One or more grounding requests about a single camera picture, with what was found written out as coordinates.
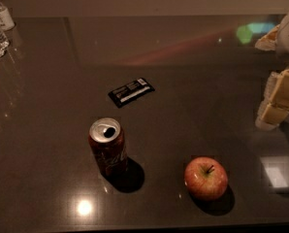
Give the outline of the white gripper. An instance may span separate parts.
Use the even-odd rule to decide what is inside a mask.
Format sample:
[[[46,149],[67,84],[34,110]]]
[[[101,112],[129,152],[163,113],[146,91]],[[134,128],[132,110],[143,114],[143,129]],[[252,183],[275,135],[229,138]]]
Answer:
[[[258,50],[275,50],[282,60],[289,60],[289,12],[280,25],[257,40]],[[271,72],[260,103],[255,125],[265,131],[275,128],[289,116],[289,66],[280,73]]]

